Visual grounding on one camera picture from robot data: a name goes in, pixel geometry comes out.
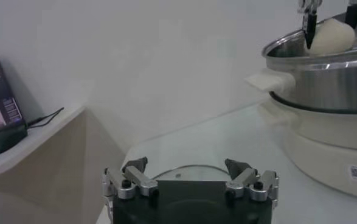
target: white dough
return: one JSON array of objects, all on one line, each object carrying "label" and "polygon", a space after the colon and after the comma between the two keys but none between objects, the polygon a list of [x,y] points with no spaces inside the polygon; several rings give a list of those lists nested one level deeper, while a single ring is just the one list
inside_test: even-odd
[{"label": "white dough", "polygon": [[305,44],[305,50],[311,55],[334,54],[351,49],[354,41],[352,27],[336,19],[328,19],[316,29],[311,49]]}]

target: white cooker base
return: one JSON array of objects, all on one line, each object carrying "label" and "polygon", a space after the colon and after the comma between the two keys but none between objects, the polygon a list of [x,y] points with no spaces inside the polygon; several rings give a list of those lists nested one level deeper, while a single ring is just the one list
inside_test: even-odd
[{"label": "white cooker base", "polygon": [[357,150],[312,141],[288,128],[283,143],[286,155],[307,175],[357,196]]}]

